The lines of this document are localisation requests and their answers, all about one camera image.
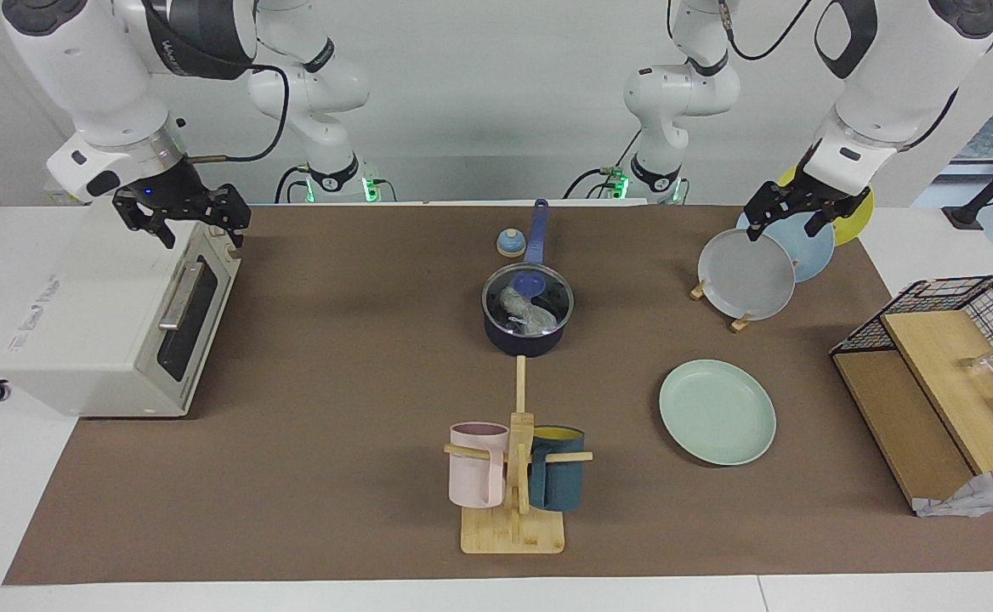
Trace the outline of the glass lid with blue knob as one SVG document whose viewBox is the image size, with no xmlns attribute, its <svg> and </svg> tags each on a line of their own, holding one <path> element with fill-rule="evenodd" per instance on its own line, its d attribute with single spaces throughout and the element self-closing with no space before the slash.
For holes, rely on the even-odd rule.
<svg viewBox="0 0 993 612">
<path fill-rule="evenodd" d="M 508 314 L 499 301 L 499 294 L 505 286 L 513 286 L 524 298 L 551 311 L 558 321 L 558 329 L 546 336 L 520 336 L 517 333 L 519 327 L 508 320 Z M 543 338 L 558 336 L 565 329 L 573 315 L 576 298 L 573 286 L 558 271 L 544 264 L 521 261 L 497 269 L 482 283 L 480 303 L 482 321 L 497 333 L 515 338 Z"/>
</svg>

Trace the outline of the clear plastic wrap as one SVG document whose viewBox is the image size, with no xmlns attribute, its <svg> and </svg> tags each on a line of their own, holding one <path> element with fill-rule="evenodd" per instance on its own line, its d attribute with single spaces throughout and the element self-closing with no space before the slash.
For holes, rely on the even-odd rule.
<svg viewBox="0 0 993 612">
<path fill-rule="evenodd" d="M 558 329 L 554 314 L 517 292 L 513 286 L 505 286 L 499 294 L 499 301 L 508 314 L 508 320 L 519 327 L 517 333 L 525 337 L 546 336 Z"/>
</svg>

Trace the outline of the light blue plate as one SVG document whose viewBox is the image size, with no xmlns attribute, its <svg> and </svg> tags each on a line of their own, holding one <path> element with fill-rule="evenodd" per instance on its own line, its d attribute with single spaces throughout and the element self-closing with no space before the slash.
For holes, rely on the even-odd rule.
<svg viewBox="0 0 993 612">
<path fill-rule="evenodd" d="M 831 262 L 835 251 L 835 230 L 826 224 L 815 236 L 808 236 L 806 224 L 812 212 L 792 214 L 764 229 L 763 236 L 772 237 L 785 249 L 793 263 L 796 283 L 803 283 L 822 272 Z"/>
</svg>

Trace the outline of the yellow plate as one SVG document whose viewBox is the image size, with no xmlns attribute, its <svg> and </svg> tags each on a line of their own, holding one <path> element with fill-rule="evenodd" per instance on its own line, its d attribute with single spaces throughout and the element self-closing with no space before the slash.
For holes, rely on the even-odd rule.
<svg viewBox="0 0 993 612">
<path fill-rule="evenodd" d="M 793 177 L 795 177 L 796 169 L 796 166 L 792 166 L 781 174 L 779 181 L 781 186 L 791 184 Z M 865 198 L 862 199 L 860 206 L 849 217 L 838 217 L 831 221 L 831 228 L 834 232 L 834 246 L 842 247 L 850 241 L 857 239 L 866 225 L 870 223 L 874 210 L 875 193 L 871 187 L 867 187 Z M 798 222 L 798 233 L 803 239 L 808 239 L 806 223 L 807 221 Z"/>
</svg>

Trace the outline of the grey plate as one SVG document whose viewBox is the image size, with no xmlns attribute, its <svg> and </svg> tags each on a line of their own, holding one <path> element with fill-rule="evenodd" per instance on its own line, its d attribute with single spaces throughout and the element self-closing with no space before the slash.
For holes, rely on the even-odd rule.
<svg viewBox="0 0 993 612">
<path fill-rule="evenodd" d="M 727 229 L 704 245 L 697 263 L 698 289 L 734 321 L 776 316 L 791 302 L 797 284 L 791 256 L 776 239 L 749 239 Z"/>
</svg>

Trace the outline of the wooden plate rack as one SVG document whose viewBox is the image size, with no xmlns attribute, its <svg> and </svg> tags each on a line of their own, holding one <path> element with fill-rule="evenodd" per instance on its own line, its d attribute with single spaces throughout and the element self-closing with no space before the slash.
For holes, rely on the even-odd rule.
<svg viewBox="0 0 993 612">
<path fill-rule="evenodd" d="M 730 318 L 729 329 L 733 333 L 741 333 L 752 323 L 752 313 L 746 307 L 739 306 L 730 298 L 725 290 L 718 289 L 710 279 L 699 279 L 689 291 L 691 301 L 706 299 L 719 313 Z"/>
</svg>

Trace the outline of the mint green plate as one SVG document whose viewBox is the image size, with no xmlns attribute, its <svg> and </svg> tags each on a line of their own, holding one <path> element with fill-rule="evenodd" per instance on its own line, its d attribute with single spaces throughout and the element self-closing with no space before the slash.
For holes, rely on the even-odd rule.
<svg viewBox="0 0 993 612">
<path fill-rule="evenodd" d="M 775 439 L 769 393 L 748 372 L 721 360 L 677 365 L 663 380 L 657 406 L 672 440 L 719 468 L 758 460 Z"/>
</svg>

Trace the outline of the white toaster oven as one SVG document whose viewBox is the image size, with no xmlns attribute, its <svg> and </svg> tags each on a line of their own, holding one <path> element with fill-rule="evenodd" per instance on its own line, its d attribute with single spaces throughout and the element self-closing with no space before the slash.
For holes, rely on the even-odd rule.
<svg viewBox="0 0 993 612">
<path fill-rule="evenodd" d="M 179 418 L 241 264 L 223 229 L 178 221 L 173 247 L 86 209 L 0 353 L 0 377 L 57 413 Z"/>
</svg>

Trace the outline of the brown table mat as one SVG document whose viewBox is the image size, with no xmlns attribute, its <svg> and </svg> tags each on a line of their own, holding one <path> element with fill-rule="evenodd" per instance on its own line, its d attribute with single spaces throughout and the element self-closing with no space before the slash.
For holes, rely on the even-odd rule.
<svg viewBox="0 0 993 612">
<path fill-rule="evenodd" d="M 9 585 L 993 570 L 993 514 L 916 518 L 831 363 L 888 291 L 859 244 L 734 334 L 690 301 L 734 207 L 554 207 L 546 260 L 576 298 L 529 360 L 526 406 L 594 459 L 552 555 L 467 555 L 447 499 L 455 422 L 507 422 L 514 360 L 484 334 L 494 236 L 517 207 L 254 213 L 181 421 L 73 430 Z M 660 418 L 668 372 L 756 378 L 773 444 L 718 467 Z"/>
</svg>

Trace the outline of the wooden stepped shelf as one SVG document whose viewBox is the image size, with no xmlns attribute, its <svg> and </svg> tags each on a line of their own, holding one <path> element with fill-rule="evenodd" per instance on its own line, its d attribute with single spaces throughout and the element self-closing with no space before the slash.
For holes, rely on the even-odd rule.
<svg viewBox="0 0 993 612">
<path fill-rule="evenodd" d="M 894 351 L 833 356 L 911 507 L 993 470 L 993 378 L 962 358 L 993 349 L 962 311 L 886 314 Z"/>
</svg>

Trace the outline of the dark blue saucepan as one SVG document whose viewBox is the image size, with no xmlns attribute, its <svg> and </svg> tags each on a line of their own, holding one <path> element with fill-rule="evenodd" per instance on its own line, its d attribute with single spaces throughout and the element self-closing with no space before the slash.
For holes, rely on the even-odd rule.
<svg viewBox="0 0 993 612">
<path fill-rule="evenodd" d="M 521 261 L 526 261 L 532 264 L 544 264 L 544 249 L 546 249 L 546 236 L 548 231 L 548 201 L 547 199 L 536 199 L 534 201 L 534 206 L 532 206 L 532 217 L 531 217 L 531 228 L 526 237 L 527 248 L 524 254 L 524 258 Z M 504 336 L 503 333 L 497 333 L 496 330 L 487 326 L 485 322 L 482 322 L 485 328 L 486 337 L 493 346 L 496 346 L 500 351 L 507 353 L 512 356 L 524 356 L 526 358 L 534 358 L 543 356 L 543 354 L 550 352 L 554 349 L 559 341 L 562 340 L 563 331 L 559 332 L 558 336 L 554 337 L 543 337 L 543 338 L 515 338 Z"/>
</svg>

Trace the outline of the grey patterned cloth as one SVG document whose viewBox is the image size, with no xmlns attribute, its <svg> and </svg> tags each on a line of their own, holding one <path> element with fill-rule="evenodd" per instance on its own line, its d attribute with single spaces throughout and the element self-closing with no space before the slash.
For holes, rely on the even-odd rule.
<svg viewBox="0 0 993 612">
<path fill-rule="evenodd" d="M 910 504 L 913 514 L 918 518 L 978 518 L 993 513 L 993 470 L 970 479 L 947 499 L 915 497 Z"/>
</svg>

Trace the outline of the dark teal mug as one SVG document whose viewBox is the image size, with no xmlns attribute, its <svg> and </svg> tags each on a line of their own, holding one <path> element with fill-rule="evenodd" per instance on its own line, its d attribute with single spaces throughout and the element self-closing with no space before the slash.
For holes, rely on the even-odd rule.
<svg viewBox="0 0 993 612">
<path fill-rule="evenodd" d="M 581 505 L 582 462 L 549 462 L 548 457 L 582 452 L 585 445 L 586 435 L 577 428 L 535 427 L 528 464 L 528 496 L 532 507 L 567 513 Z"/>
</svg>

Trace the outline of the pink mug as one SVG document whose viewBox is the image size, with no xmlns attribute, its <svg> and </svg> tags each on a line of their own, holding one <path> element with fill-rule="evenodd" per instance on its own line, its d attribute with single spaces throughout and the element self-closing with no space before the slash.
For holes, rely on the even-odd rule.
<svg viewBox="0 0 993 612">
<path fill-rule="evenodd" d="M 460 422 L 450 427 L 451 445 L 481 452 L 480 457 L 449 456 L 447 495 L 458 507 L 500 507 L 505 497 L 504 454 L 511 431 L 494 422 Z"/>
</svg>

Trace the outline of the wooden mug tree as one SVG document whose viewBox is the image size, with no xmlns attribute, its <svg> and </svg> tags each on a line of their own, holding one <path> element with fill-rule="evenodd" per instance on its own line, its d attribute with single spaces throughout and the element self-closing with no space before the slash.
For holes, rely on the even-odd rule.
<svg viewBox="0 0 993 612">
<path fill-rule="evenodd" d="M 562 512 L 533 507 L 529 501 L 535 415 L 526 410 L 527 357 L 516 357 L 515 411 L 503 449 L 478 443 L 449 442 L 450 457 L 485 465 L 485 507 L 462 507 L 459 549 L 466 554 L 558 554 L 565 549 Z"/>
</svg>

